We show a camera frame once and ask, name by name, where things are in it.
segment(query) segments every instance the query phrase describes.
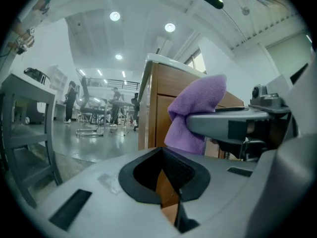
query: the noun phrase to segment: floor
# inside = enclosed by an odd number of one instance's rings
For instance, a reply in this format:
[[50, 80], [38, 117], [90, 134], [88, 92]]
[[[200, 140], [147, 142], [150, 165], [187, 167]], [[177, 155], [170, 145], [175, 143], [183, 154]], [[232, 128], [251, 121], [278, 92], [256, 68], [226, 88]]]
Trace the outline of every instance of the floor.
[[[35, 133], [42, 133], [43, 125], [27, 125], [28, 129]], [[90, 165], [103, 160], [115, 158], [123, 154], [129, 154], [138, 150], [138, 132], [133, 127], [128, 129], [129, 133], [123, 136], [122, 127], [106, 128], [103, 137], [77, 137], [76, 130], [79, 128], [94, 128], [95, 125], [85, 125], [80, 122], [64, 124], [59, 121], [53, 122], [52, 138], [55, 159], [63, 182], [82, 172]], [[31, 146], [32, 152], [38, 157], [45, 156], [43, 144]], [[10, 171], [6, 173], [5, 179], [17, 200], [24, 200], [15, 185]], [[41, 204], [46, 197], [56, 188], [52, 177], [39, 181], [29, 188], [29, 191], [37, 204]]]

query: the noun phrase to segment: gray metal shelf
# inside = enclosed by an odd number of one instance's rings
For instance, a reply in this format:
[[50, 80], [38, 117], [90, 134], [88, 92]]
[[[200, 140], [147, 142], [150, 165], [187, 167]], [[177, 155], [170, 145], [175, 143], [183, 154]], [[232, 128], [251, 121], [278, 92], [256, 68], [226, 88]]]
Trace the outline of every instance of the gray metal shelf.
[[[55, 95], [43, 89], [37, 81], [26, 75], [11, 74], [0, 90], [0, 117], [2, 114], [3, 140], [0, 140], [1, 159], [12, 176], [26, 202], [36, 207], [28, 188], [47, 175], [53, 175], [57, 185], [62, 183], [52, 143], [52, 115]], [[24, 125], [12, 129], [12, 107], [14, 100], [29, 100], [46, 103], [43, 133], [37, 133]], [[45, 142], [47, 162], [41, 160], [25, 146]]]

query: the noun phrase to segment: white ceiling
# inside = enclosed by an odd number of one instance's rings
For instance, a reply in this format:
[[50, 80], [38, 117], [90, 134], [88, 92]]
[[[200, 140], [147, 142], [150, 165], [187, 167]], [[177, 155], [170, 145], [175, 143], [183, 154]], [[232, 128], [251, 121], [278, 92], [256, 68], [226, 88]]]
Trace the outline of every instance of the white ceiling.
[[[256, 43], [271, 45], [305, 29], [291, 7], [265, 7], [255, 0], [223, 0], [217, 10], [203, 0], [52, 0], [47, 22], [66, 18], [73, 60], [88, 77], [139, 82], [147, 53], [184, 62], [206, 36], [227, 55]], [[248, 6], [244, 16], [241, 8]], [[121, 19], [110, 20], [112, 11]], [[166, 23], [176, 25], [173, 33]], [[122, 54], [123, 60], [116, 60]]]

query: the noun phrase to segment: ceiling light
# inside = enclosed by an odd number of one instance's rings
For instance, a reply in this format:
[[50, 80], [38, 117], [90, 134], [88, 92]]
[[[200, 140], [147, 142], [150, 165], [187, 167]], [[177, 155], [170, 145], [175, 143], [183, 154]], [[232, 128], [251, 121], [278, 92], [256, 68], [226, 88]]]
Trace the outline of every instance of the ceiling light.
[[165, 25], [165, 30], [167, 31], [167, 32], [174, 32], [175, 31], [175, 25], [173, 24], [173, 23], [168, 23], [168, 24], [166, 24]]
[[110, 19], [111, 19], [112, 21], [117, 21], [117, 20], [119, 20], [119, 19], [120, 19], [120, 13], [119, 13], [119, 12], [116, 12], [116, 11], [112, 12], [112, 13], [110, 14]]
[[312, 40], [311, 40], [311, 38], [308, 36], [308, 34], [306, 35], [306, 37], [309, 39], [309, 41], [310, 41], [311, 43], [313, 43]]
[[115, 55], [115, 58], [117, 58], [118, 60], [121, 60], [123, 57], [122, 57], [122, 55], [120, 55], [120, 54], [116, 54], [116, 55]]

